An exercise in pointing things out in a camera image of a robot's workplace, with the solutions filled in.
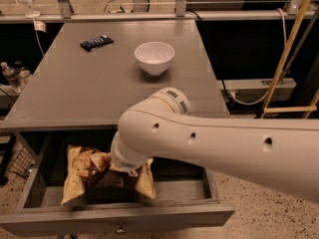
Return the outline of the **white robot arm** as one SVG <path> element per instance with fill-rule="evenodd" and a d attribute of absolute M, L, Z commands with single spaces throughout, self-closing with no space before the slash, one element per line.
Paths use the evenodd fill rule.
<path fill-rule="evenodd" d="M 164 88 L 126 110 L 112 163 L 134 171 L 152 156 L 180 160 L 319 200 L 319 121 L 192 117 L 187 97 Z"/>

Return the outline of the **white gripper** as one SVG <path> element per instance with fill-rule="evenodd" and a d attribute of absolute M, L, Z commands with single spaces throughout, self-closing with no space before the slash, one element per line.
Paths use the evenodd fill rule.
<path fill-rule="evenodd" d="M 126 172 L 129 176 L 137 177 L 137 170 L 149 159 L 149 156 L 142 154 L 128 147 L 117 132 L 111 144 L 111 170 Z"/>

